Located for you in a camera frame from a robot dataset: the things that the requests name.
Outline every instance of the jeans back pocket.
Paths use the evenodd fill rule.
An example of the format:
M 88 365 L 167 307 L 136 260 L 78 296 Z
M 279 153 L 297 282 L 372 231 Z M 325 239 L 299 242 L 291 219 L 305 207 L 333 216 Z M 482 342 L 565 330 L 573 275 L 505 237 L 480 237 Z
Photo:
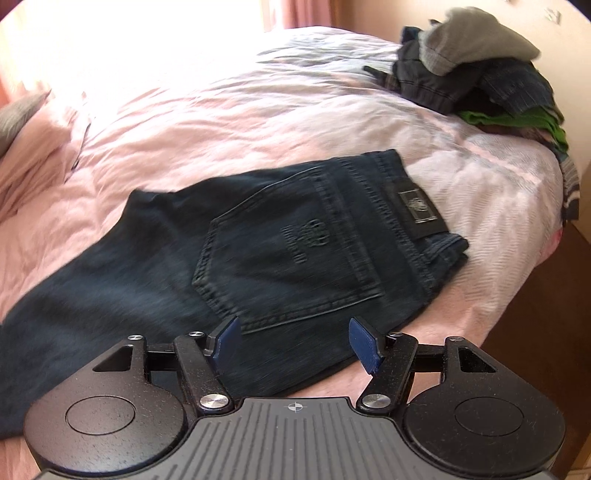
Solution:
M 345 202 L 321 167 L 269 185 L 213 219 L 193 287 L 244 332 L 383 294 Z

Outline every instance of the triangular cutout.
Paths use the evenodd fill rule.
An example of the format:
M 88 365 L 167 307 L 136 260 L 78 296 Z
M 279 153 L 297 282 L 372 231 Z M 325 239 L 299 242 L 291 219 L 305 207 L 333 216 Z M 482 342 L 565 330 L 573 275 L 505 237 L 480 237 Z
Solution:
M 127 372 L 131 368 L 131 355 L 134 348 L 131 345 L 124 345 L 109 358 L 104 359 L 93 372 Z
M 473 374 L 493 374 L 496 372 L 494 368 L 469 348 L 461 347 L 458 354 L 460 356 L 460 369 L 462 372 Z

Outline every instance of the ribbed gray surface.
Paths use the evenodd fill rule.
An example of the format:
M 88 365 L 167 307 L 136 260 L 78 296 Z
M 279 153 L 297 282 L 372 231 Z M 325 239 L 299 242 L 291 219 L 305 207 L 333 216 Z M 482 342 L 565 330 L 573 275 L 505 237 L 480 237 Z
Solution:
M 302 408 L 292 411 L 294 402 Z M 59 480 L 44 473 L 39 480 Z M 199 421 L 171 456 L 129 480 L 455 480 L 421 460 L 387 419 L 344 398 L 247 399 Z M 531 480 L 553 480 L 547 472 Z

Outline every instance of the brown floor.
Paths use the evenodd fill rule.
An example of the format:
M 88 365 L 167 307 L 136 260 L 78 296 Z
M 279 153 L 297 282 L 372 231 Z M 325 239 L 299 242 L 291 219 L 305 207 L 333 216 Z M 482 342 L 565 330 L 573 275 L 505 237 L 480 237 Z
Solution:
M 567 433 L 552 468 L 564 478 L 591 430 L 591 245 L 567 225 L 483 349 L 552 399 Z

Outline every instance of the pink pillow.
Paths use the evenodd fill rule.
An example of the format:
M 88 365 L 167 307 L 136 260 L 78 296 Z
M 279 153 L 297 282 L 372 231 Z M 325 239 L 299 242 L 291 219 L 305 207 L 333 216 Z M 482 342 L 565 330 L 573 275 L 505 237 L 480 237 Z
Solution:
M 50 187 L 76 162 L 90 119 L 52 100 L 20 130 L 0 161 L 0 222 Z

